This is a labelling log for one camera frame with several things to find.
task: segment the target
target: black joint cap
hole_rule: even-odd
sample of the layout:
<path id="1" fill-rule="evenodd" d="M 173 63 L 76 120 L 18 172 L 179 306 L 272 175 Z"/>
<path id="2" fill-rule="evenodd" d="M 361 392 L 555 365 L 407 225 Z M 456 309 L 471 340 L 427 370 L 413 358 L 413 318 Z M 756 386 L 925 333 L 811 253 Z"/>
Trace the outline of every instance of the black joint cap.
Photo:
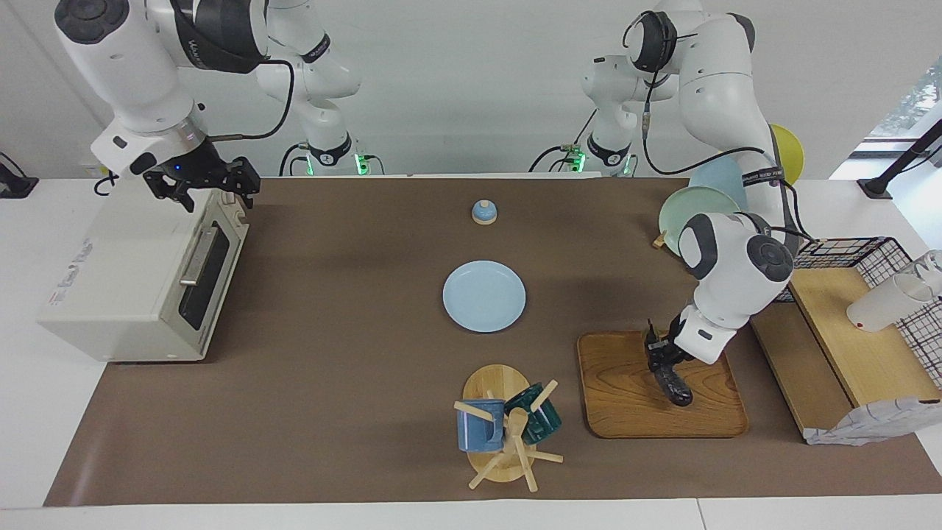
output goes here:
<path id="1" fill-rule="evenodd" d="M 97 44 L 124 24 L 128 0 L 60 0 L 56 25 L 76 44 Z"/>

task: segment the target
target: wire grid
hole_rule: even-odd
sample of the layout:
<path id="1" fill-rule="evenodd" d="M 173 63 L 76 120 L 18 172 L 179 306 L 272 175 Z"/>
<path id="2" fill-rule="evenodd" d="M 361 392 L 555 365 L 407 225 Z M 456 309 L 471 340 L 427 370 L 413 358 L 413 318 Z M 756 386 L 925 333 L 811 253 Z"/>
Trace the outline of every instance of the wire grid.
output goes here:
<path id="1" fill-rule="evenodd" d="M 795 258 L 796 269 L 854 267 L 871 288 L 912 261 L 893 238 L 820 240 L 809 243 Z M 776 302 L 794 302 L 785 289 Z M 942 389 L 942 299 L 923 306 L 896 322 L 906 343 L 916 354 L 926 373 Z"/>

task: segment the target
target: white cup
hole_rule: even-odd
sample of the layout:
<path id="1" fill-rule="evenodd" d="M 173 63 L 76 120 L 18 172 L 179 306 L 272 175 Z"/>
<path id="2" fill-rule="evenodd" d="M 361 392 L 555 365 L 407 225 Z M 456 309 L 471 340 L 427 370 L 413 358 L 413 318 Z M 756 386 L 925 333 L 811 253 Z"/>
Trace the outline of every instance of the white cup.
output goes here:
<path id="1" fill-rule="evenodd" d="M 932 250 L 906 265 L 847 308 L 864 331 L 881 331 L 942 295 L 942 251 Z"/>

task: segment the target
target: brown tabletop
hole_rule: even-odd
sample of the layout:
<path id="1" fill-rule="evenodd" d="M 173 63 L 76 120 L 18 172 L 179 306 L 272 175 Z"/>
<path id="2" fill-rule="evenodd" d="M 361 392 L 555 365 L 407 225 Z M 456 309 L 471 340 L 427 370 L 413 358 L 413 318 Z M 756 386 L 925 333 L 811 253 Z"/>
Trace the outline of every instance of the brown tabletop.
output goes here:
<path id="1" fill-rule="evenodd" d="M 586 428 L 576 340 L 661 326 L 695 281 L 655 251 L 681 180 L 269 180 L 205 361 L 110 365 L 47 505 L 631 499 L 942 492 L 915 436 L 803 443 L 751 329 L 726 350 L 750 431 L 603 440 Z M 499 219 L 471 221 L 478 199 Z M 442 306 L 467 261 L 514 269 L 527 308 L 493 335 Z M 557 379 L 565 455 L 540 491 L 485 482 L 458 450 L 465 379 L 505 363 Z"/>

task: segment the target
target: blue mug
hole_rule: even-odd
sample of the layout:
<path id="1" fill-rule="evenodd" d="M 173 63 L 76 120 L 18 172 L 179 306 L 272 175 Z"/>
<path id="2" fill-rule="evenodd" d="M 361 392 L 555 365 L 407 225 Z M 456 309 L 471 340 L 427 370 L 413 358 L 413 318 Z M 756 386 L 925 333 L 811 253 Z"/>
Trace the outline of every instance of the blue mug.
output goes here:
<path id="1" fill-rule="evenodd" d="M 458 448 L 466 453 L 495 453 L 504 448 L 504 401 L 465 399 L 462 403 L 490 412 L 488 422 L 458 410 Z"/>

